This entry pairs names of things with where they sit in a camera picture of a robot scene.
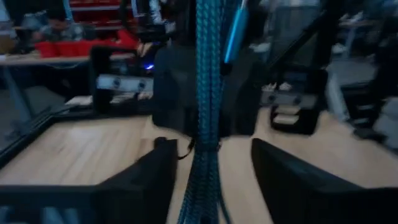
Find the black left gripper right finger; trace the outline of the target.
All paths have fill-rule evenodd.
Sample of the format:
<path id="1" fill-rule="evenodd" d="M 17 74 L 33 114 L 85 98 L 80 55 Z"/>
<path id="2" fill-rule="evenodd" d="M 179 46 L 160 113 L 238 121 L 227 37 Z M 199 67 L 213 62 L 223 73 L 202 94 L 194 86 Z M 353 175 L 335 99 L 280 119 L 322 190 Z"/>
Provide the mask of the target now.
<path id="1" fill-rule="evenodd" d="M 274 224 L 347 224 L 354 208 L 339 197 L 363 188 L 254 138 L 251 160 Z"/>

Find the rack with red bins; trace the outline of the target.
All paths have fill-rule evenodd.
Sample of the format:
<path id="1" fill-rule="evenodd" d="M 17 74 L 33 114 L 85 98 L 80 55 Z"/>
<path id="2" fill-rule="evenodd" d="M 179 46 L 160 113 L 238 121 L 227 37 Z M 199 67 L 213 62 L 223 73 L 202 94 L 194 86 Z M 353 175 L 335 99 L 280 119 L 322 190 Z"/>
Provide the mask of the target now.
<path id="1" fill-rule="evenodd" d="M 119 18 L 122 0 L 63 0 L 70 21 L 88 24 L 96 30 L 119 30 L 123 27 Z"/>

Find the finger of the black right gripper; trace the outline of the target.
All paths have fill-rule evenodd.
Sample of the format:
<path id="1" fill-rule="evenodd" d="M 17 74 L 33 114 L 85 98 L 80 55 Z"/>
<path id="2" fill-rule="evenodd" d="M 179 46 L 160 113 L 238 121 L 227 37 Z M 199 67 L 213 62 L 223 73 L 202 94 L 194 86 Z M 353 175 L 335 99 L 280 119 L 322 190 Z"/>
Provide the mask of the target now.
<path id="1" fill-rule="evenodd" d="M 261 62 L 239 62 L 225 76 L 222 95 L 223 137 L 254 134 L 261 97 L 257 78 L 261 72 Z"/>
<path id="2" fill-rule="evenodd" d="M 152 122 L 186 136 L 197 135 L 196 58 L 193 47 L 170 46 L 154 59 Z"/>

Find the wooden work table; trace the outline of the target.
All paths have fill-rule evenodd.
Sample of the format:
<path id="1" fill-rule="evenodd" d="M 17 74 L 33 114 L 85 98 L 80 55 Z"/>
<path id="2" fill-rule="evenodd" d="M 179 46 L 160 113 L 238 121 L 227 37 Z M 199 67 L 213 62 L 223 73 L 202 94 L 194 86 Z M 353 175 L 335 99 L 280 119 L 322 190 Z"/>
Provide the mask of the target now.
<path id="1" fill-rule="evenodd" d="M 0 66 L 47 65 L 55 63 L 80 63 L 89 61 L 89 56 L 42 58 L 39 54 L 0 55 Z"/>

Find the black aluminium table frame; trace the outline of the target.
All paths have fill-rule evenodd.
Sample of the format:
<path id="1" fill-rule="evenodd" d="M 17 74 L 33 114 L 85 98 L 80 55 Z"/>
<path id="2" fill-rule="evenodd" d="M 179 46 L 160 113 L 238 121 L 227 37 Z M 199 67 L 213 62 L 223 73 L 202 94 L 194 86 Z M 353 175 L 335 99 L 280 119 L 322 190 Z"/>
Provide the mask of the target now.
<path id="1" fill-rule="evenodd" d="M 152 114 L 150 106 L 133 106 L 126 111 L 117 106 L 111 108 L 110 113 L 105 114 L 96 112 L 89 105 L 69 105 L 57 110 L 47 108 L 30 121 L 14 123 L 14 129 L 6 135 L 11 143 L 4 149 L 0 149 L 0 169 L 11 162 L 13 158 L 55 123 L 147 116 L 150 114 Z"/>

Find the red storage bin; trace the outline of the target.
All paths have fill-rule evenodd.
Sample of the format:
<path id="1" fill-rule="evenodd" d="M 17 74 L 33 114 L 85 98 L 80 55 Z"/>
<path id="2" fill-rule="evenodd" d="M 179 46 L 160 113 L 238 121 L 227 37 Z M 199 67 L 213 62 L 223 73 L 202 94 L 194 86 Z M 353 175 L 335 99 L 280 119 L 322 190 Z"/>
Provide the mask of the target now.
<path id="1" fill-rule="evenodd" d="M 137 50 L 141 42 L 126 29 L 121 29 L 117 31 L 116 39 L 42 41 L 34 47 L 42 58 L 52 58 L 89 56 L 91 49 L 97 45 Z"/>

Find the person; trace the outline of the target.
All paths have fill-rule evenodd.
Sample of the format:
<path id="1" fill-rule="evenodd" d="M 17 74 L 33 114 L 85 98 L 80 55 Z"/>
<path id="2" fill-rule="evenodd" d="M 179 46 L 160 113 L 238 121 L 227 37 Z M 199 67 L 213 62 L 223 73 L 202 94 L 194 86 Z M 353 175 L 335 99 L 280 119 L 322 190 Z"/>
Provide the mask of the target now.
<path id="1" fill-rule="evenodd" d="M 70 22 L 61 8 L 47 10 L 48 24 L 32 33 L 34 42 L 79 41 L 84 39 L 84 28 L 79 23 Z"/>

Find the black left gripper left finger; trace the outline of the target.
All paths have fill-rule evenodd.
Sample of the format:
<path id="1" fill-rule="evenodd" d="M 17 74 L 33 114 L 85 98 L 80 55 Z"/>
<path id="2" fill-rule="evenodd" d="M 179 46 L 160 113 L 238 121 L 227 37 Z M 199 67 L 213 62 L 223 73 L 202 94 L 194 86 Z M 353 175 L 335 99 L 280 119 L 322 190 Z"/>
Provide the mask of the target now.
<path id="1" fill-rule="evenodd" d="M 133 165 L 98 185 L 96 224 L 165 224 L 177 174 L 176 139 L 157 138 Z"/>

